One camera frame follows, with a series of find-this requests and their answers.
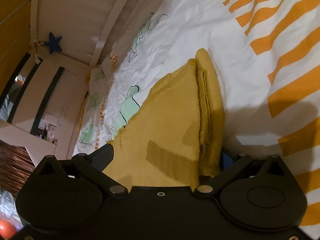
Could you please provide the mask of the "white patterned bed sheet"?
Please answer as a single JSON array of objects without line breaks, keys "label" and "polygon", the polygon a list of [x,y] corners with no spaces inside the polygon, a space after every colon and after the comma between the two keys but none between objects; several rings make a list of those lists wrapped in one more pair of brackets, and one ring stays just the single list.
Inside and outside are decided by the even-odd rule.
[{"label": "white patterned bed sheet", "polygon": [[306,196],[300,228],[319,238],[319,0],[164,0],[91,71],[74,154],[111,143],[121,113],[205,49],[222,96],[222,147],[279,155]]}]

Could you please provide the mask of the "mustard yellow knit sweater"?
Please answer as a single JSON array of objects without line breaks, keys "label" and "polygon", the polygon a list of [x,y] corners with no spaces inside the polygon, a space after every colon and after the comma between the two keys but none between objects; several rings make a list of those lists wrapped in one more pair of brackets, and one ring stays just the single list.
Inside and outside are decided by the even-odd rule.
[{"label": "mustard yellow knit sweater", "polygon": [[121,113],[104,174],[127,188],[199,185],[219,174],[225,116],[219,81],[205,49],[161,78],[132,114]]}]

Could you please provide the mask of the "red ball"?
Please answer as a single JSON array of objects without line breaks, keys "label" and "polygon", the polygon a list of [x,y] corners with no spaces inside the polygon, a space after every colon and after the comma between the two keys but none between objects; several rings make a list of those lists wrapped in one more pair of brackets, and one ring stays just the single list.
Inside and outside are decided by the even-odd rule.
[{"label": "red ball", "polygon": [[4,239],[10,239],[16,234],[16,228],[6,220],[0,220],[0,235]]}]

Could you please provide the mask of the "left wooden bed rail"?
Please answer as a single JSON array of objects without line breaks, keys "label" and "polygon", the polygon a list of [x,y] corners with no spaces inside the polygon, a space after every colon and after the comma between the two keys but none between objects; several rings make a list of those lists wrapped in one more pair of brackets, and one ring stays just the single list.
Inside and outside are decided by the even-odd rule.
[{"label": "left wooden bed rail", "polygon": [[66,159],[78,135],[88,72],[88,65],[62,54],[41,51],[36,64],[33,53],[26,53],[3,89],[8,95],[18,74],[27,74],[7,120],[1,120],[1,140],[25,147],[35,165],[45,155]]}]

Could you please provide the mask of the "striped brown fabric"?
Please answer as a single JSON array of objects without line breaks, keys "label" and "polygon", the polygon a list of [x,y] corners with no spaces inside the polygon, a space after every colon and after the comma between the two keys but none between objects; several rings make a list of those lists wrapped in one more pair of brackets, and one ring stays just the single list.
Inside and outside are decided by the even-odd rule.
[{"label": "striped brown fabric", "polygon": [[1,140],[0,150],[1,190],[10,192],[16,198],[35,165],[25,147],[10,145]]}]

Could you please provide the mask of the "wooden bed headboard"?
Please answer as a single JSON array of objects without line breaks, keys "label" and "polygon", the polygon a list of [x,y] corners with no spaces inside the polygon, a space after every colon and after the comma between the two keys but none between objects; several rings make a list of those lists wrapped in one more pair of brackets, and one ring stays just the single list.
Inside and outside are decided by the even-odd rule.
[{"label": "wooden bed headboard", "polygon": [[135,31],[164,0],[31,0],[31,47],[48,54],[48,35],[62,36],[62,54],[94,68],[126,31]]}]

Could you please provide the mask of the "dark blue star ornament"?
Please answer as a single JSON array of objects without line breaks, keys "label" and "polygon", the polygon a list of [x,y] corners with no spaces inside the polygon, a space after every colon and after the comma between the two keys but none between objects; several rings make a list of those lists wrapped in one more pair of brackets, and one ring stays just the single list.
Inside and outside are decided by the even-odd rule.
[{"label": "dark blue star ornament", "polygon": [[62,40],[62,36],[55,36],[52,32],[48,35],[48,41],[44,43],[44,46],[46,46],[49,49],[49,53],[53,54],[54,52],[62,52],[62,48],[60,46],[60,41]]}]

